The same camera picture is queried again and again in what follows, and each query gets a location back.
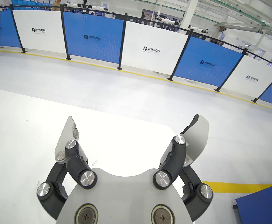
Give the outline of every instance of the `blue fence panel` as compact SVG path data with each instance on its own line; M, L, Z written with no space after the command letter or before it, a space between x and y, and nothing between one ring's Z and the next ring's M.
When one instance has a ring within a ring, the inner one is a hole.
M0 12L0 45L20 47L11 11Z
M68 52L119 63L123 20L64 12Z
M241 56L236 51L191 37L174 75L220 86Z
M272 86L270 86L264 94L260 97L260 100L272 103Z

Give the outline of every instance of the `screw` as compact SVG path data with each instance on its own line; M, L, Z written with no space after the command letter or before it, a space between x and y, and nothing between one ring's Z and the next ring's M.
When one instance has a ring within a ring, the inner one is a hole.
M96 224L98 221L98 212L94 205L84 204L75 214L75 224Z
M95 212L92 208L84 208L78 216L79 224L93 224L95 221Z
M173 217L168 209L161 206L154 213L154 224L172 224Z

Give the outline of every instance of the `white column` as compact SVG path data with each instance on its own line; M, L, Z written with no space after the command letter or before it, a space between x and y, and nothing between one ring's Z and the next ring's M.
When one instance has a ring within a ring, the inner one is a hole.
M254 52L257 50L257 48L259 47L259 45L260 45L260 43L262 42L263 38L264 38L264 35L262 35L262 36L260 37L260 39L259 39L258 42L256 43L255 47L252 49L252 51L251 51L252 53L254 53Z
M220 34L221 34L221 32L216 31L216 32L214 33L214 35L213 35L213 38L218 39L219 36L220 36Z
M190 25L194 11L196 9L197 3L198 3L198 0L189 0L180 28L188 29L188 26ZM184 34L186 33L186 31L183 31L183 30L179 30L178 32L184 33Z
M158 15L157 16L160 16L160 10L162 9L162 4L163 4L163 0L162 1L160 1L160 7L159 7L159 10L158 10Z
M155 12L155 7L154 7L154 10L153 10L153 12L152 12L151 20L153 20L154 12Z

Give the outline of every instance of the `silver cap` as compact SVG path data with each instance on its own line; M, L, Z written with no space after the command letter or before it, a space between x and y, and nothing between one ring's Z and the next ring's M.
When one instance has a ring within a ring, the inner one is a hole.
M73 147L75 147L76 146L76 141L75 140L69 140L67 143L66 143L66 145L65 145L65 147L67 148L67 149L71 149L71 148L73 148Z
M80 178L80 183L82 184L82 186L90 186L93 181L94 181L94 173L92 171L86 171L85 173L82 174L81 178Z
M188 156L186 155L186 156L185 156L184 164L187 164L188 162L189 162L189 158L188 158Z
M56 154L56 160L61 161L65 159L65 151L60 151Z
M175 139L176 143L178 143L178 144L181 144L181 145L185 144L185 138L182 137L181 135L175 136L174 139Z
M50 185L48 183L42 183L37 189L37 195L43 197L48 194Z
M212 192L212 189L208 185L202 185L200 187L200 192L204 198L212 198L213 192Z
M160 185L161 187L167 187L170 183L168 175L163 171L157 172L155 179L157 184Z

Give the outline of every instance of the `pillar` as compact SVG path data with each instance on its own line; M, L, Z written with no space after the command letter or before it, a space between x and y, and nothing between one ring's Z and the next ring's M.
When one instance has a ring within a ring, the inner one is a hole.
M198 3L198 0L189 0L180 28L188 29L188 26L190 25L194 11L196 9L197 3ZM178 32L184 33L184 34L186 33L183 30L179 30Z
M261 35L261 37L258 40L258 42L256 43L255 47L252 49L252 51L251 51L252 53L254 53L257 50L257 48L259 47L259 45L262 42L263 38L264 38L264 35Z

